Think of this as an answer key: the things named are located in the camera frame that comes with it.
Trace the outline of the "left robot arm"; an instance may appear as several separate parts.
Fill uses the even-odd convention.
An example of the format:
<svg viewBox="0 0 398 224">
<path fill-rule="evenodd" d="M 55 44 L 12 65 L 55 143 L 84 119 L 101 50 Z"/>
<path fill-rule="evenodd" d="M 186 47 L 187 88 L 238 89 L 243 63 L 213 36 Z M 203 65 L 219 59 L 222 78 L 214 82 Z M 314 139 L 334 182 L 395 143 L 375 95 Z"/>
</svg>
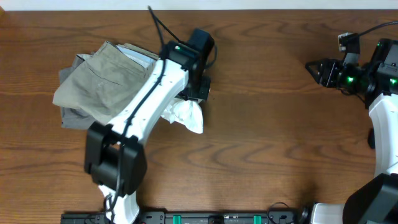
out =
<svg viewBox="0 0 398 224">
<path fill-rule="evenodd" d="M 146 141 L 173 100 L 205 101 L 210 92 L 212 36 L 195 29 L 186 42 L 170 41 L 149 79 L 132 101 L 108 124 L 88 129 L 84 170 L 104 194 L 105 223 L 134 223 L 139 215 L 136 190 L 147 171 Z"/>
</svg>

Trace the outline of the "folded khaki pants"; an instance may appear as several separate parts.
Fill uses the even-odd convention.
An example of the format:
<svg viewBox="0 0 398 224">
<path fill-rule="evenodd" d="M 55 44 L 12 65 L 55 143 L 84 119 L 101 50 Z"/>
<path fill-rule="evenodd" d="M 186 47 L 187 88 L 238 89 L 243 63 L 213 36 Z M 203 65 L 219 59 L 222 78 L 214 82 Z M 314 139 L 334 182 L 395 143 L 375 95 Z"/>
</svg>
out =
<svg viewBox="0 0 398 224">
<path fill-rule="evenodd" d="M 116 115 L 114 104 L 127 98 L 130 101 L 147 81 L 141 72 L 144 66 L 159 56 L 132 44 L 104 44 L 91 58 L 80 64 L 59 86 L 53 96 L 53 104 L 66 108 L 83 109 L 96 121 L 106 124 Z"/>
</svg>

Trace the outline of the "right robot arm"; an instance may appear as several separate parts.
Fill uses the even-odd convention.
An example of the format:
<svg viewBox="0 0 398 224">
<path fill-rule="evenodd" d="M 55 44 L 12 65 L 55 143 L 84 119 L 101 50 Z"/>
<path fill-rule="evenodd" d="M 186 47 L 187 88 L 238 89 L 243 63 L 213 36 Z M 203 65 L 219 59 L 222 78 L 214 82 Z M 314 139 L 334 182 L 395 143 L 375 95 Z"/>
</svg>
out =
<svg viewBox="0 0 398 224">
<path fill-rule="evenodd" d="M 362 96 L 373 124 L 368 144 L 376 152 L 374 178 L 344 204 L 315 203 L 308 223 L 397 223 L 397 41 L 380 39 L 370 62 L 359 66 L 359 34 L 338 37 L 341 60 L 308 62 L 325 88 Z"/>
</svg>

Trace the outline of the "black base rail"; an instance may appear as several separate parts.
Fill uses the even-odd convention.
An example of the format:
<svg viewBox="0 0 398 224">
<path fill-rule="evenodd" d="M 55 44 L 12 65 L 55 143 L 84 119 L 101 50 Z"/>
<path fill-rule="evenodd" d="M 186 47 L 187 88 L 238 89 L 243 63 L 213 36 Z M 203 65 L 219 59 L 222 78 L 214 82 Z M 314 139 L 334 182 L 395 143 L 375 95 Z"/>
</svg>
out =
<svg viewBox="0 0 398 224">
<path fill-rule="evenodd" d="M 61 224 L 106 224 L 110 220 L 104 213 L 66 213 Z M 310 215 L 302 216 L 293 211 L 269 213 L 165 213 L 144 212 L 133 224 L 268 224 L 309 223 Z"/>
</svg>

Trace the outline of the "white printed t-shirt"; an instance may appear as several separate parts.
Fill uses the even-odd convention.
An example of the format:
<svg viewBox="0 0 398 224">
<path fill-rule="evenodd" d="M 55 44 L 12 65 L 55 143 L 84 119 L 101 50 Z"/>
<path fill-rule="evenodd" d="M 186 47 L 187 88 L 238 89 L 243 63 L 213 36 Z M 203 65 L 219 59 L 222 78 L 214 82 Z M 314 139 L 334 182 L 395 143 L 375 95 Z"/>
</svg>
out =
<svg viewBox="0 0 398 224">
<path fill-rule="evenodd" d="M 161 117 L 170 124 L 178 122 L 193 133 L 203 133 L 203 113 L 196 101 L 174 98 L 167 105 Z"/>
</svg>

